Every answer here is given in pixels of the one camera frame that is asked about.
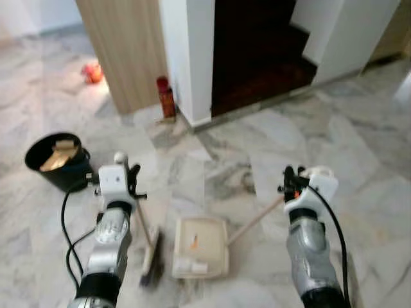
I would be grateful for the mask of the wood grain panel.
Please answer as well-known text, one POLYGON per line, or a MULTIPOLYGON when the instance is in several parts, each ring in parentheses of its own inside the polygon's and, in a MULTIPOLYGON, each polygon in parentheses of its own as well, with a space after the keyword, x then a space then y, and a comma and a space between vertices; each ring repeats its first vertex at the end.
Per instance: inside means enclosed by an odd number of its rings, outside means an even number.
POLYGON ((159 0, 74 0, 117 111, 161 104, 156 79, 166 76, 159 0))

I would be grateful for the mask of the small orange red object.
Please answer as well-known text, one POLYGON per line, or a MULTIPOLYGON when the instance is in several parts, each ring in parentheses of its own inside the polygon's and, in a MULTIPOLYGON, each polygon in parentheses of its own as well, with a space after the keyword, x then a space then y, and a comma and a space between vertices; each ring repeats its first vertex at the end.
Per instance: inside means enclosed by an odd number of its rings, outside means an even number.
POLYGON ((84 77, 85 84, 89 85, 99 84, 103 77, 105 77, 99 62, 89 62, 88 64, 83 65, 80 73, 84 77))

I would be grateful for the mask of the beige dustpan with long handle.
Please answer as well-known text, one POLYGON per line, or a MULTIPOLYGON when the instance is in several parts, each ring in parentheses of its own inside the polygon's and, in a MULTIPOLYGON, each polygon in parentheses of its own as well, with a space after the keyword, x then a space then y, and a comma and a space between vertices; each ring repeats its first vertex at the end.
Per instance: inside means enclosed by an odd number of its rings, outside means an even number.
POLYGON ((284 197, 280 196, 231 235, 228 223, 222 218, 205 215, 179 218, 174 236, 173 278, 194 280, 228 275, 232 244, 282 203, 284 197))

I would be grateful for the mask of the dark wooden staircase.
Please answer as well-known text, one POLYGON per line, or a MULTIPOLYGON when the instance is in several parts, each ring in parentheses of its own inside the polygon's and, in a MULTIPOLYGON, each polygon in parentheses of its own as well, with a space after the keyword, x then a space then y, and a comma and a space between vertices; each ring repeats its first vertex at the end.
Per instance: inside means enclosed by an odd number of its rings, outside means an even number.
POLYGON ((211 115, 311 85, 308 30, 291 23, 297 0, 215 0, 211 115))

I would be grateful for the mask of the black plastic bucket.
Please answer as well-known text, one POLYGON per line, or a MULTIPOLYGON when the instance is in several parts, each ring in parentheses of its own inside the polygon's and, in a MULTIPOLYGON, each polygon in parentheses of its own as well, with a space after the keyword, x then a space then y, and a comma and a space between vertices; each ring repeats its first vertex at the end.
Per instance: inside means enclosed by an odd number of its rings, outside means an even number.
POLYGON ((90 152, 85 149, 80 138, 70 132, 52 133, 33 143, 24 156, 24 164, 65 193, 77 185, 80 188, 86 187, 86 173, 93 173, 90 152), (52 156, 53 147, 58 141, 73 141, 78 147, 77 154, 68 159, 64 166, 41 171, 41 166, 52 156))

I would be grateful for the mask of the hand broom with beige handle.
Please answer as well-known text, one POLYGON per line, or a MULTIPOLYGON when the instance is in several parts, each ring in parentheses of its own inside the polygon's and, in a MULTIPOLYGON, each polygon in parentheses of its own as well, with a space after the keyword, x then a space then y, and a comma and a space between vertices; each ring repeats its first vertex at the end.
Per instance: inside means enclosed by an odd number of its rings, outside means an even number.
MULTIPOLYGON (((132 167, 125 152, 115 152, 114 162, 115 164, 125 166, 127 170, 129 167, 132 167)), ((136 206, 132 207, 132 213, 137 214, 137 220, 140 223, 142 235, 146 241, 140 286, 152 288, 162 276, 162 232, 160 228, 149 229, 146 214, 144 214, 144 209, 140 206, 140 200, 136 200, 136 206)))

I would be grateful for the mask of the red spray can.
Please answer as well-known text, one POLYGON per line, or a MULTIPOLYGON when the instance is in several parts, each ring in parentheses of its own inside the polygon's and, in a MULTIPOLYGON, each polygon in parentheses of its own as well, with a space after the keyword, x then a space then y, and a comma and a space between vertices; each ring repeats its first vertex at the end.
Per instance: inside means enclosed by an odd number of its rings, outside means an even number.
POLYGON ((162 119, 174 120, 176 118, 176 108, 173 98, 173 90, 166 76, 160 76, 156 79, 156 86, 161 101, 162 119))

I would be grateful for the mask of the brown cardboard piece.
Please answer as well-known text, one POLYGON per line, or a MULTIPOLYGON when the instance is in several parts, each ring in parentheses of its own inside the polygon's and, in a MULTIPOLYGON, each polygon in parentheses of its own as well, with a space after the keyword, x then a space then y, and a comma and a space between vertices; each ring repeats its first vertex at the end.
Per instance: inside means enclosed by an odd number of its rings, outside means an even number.
POLYGON ((52 147, 52 155, 45 161, 39 170, 41 172, 50 172, 52 170, 64 167, 79 152, 80 147, 74 143, 74 140, 59 140, 52 147))

